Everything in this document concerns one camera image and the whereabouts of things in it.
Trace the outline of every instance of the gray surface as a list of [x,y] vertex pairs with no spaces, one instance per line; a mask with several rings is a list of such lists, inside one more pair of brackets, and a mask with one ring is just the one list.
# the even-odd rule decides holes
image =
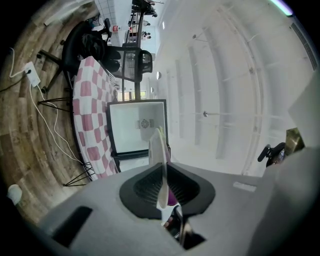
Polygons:
[[[230,219],[223,230],[184,255],[267,255],[303,219],[319,193],[320,150],[304,149],[282,164],[266,169],[254,197]],[[208,232],[216,220],[208,209],[201,222]]]
[[[206,241],[184,251],[158,220],[139,219],[121,203],[119,189],[145,167],[100,179],[52,210],[41,222],[52,232],[78,206],[93,208],[71,250],[87,255],[265,255],[285,238],[313,205],[319,192],[320,149],[306,148],[282,164],[272,165],[262,178],[202,170],[178,164],[215,188],[216,196],[202,215],[189,219]],[[256,186],[254,192],[234,182]]]
[[87,255],[141,256],[177,255],[184,250],[161,226],[160,220],[134,216],[121,203],[119,189],[124,181],[148,166],[96,180],[58,205],[40,222],[51,235],[79,206],[93,209],[71,250]]

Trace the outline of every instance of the black vent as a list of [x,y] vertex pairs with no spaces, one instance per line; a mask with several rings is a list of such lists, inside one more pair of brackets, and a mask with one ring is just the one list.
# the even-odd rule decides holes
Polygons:
[[306,38],[305,38],[304,35],[301,33],[300,29],[297,27],[296,24],[292,23],[291,28],[295,31],[295,33],[296,33],[297,36],[299,37],[301,43],[303,44],[303,46],[304,46],[304,48],[305,48],[305,50],[306,50],[306,53],[308,54],[309,59],[310,59],[310,61],[311,61],[311,65],[312,65],[313,70],[316,70],[317,67],[318,67],[318,63],[317,63],[317,61],[316,61],[315,55],[314,55],[314,53],[312,52],[311,47],[310,47],[310,45],[308,44]]
[[137,181],[133,191],[146,203],[157,206],[158,194],[162,184],[162,168],[159,168]]
[[190,202],[200,192],[198,183],[169,165],[167,166],[167,182],[181,206]]

